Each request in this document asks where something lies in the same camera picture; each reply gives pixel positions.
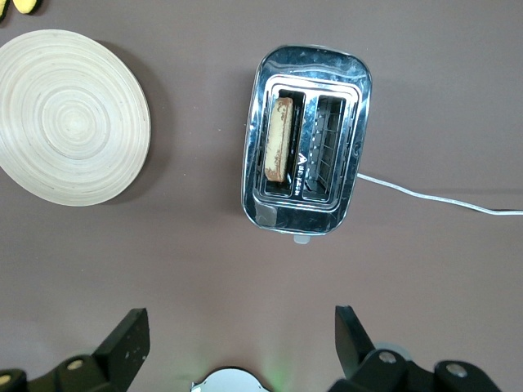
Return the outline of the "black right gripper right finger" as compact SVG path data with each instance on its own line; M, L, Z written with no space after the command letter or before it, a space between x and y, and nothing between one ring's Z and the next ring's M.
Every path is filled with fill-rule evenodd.
M471 363L444 360L429 372L392 349L376 348L349 305L335 308L335 346L344 377L329 392L502 392Z

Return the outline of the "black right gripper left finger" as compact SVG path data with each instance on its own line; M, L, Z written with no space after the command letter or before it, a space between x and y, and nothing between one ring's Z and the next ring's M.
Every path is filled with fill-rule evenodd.
M127 392L149 352L147 310L132 309L92 354L66 359L33 380L21 369L0 369L0 392Z

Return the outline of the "slice of toast bread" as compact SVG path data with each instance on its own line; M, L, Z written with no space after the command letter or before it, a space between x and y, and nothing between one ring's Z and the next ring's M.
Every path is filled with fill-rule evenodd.
M266 179L282 183L285 180L293 120L293 99L275 100L268 126L264 172Z

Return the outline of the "round light wooden plate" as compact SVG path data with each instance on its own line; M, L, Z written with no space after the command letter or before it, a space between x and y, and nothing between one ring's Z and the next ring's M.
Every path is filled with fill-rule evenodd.
M41 29L0 46L0 169L31 194L109 201L140 173L150 139L145 93L103 45Z

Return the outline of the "brown table cover sheet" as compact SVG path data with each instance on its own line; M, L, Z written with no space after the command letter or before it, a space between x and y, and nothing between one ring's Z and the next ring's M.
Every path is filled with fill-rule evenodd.
M0 368L39 376L145 307L129 392L188 392L239 366L276 392L342 376L334 309L425 368L459 359L523 392L523 217L361 180L337 230L298 245L258 229L240 178L253 77L286 43L373 77L360 170L426 194L523 210L523 0L43 0L35 29L107 46L139 80L148 159L111 201L63 207L0 169Z

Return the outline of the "chrome two-slot toaster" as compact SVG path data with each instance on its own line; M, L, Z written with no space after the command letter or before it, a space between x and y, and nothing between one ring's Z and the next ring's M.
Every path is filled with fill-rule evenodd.
M298 244L335 230L345 219L368 123L372 77L357 57L320 46L286 45L259 64L249 108L242 206L259 228ZM285 180L264 166L275 100L293 99Z

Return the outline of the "yellow quilted oven mitt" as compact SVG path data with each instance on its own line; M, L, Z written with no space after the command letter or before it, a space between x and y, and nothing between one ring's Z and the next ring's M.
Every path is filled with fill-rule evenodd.
M0 22L7 16L11 4L20 14L30 15L40 7L41 3L42 0L0 0Z

